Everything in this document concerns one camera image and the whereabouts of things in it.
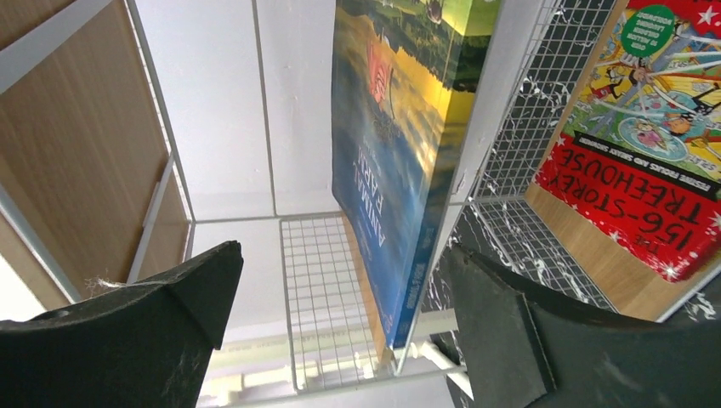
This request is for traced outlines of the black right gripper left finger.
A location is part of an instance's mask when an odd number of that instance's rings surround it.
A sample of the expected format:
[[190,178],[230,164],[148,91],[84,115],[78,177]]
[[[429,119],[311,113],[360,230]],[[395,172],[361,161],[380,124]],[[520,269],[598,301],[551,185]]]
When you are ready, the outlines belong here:
[[226,241],[149,278],[1,324],[4,407],[193,407],[244,260]]

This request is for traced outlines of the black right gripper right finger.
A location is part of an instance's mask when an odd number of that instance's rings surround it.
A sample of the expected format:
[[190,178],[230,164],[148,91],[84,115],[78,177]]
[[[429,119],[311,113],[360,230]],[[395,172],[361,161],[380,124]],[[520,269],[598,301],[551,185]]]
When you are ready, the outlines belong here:
[[477,407],[717,407],[720,324],[583,303],[463,246],[447,255]]

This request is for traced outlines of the red treehouse book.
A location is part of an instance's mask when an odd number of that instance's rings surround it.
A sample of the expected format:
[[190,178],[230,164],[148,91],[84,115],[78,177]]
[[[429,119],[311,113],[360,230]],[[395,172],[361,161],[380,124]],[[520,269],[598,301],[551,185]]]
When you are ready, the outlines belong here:
[[665,281],[720,246],[720,4],[629,1],[534,182]]

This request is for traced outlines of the Animal Farm book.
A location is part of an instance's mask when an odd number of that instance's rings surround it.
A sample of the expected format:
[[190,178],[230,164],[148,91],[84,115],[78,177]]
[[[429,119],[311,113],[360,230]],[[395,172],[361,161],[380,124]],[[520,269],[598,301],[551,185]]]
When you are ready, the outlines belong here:
[[332,194],[386,346],[406,344],[433,259],[498,1],[339,1]]

